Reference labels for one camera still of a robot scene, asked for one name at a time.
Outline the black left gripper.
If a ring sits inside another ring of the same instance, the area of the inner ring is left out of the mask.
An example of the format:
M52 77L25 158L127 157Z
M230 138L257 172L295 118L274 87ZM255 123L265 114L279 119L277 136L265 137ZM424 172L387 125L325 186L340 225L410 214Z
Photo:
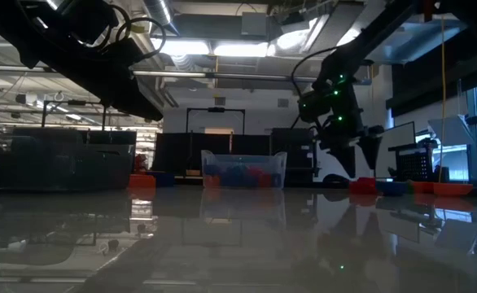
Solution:
M129 70L139 56L139 48L132 40L111 44L103 53L92 55L61 50L45 42L20 46L18 52L20 62L26 67L34 68L43 62L119 112L145 120L163 119L160 109L140 91Z

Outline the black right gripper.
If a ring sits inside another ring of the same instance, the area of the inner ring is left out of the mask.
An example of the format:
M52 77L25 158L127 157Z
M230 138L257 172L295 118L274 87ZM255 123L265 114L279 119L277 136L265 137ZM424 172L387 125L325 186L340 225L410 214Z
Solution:
M379 147L378 137L383 132L382 125L363 125L353 83L354 74L364 63L363 55L347 55L335 52L322 62L322 91L326 97L327 109L332 116L327 118L327 126L322 130L322 149L347 146L355 138L360 138L360 148L370 169L376 169ZM356 176L356 153L354 146L339 148L335 152L350 178Z

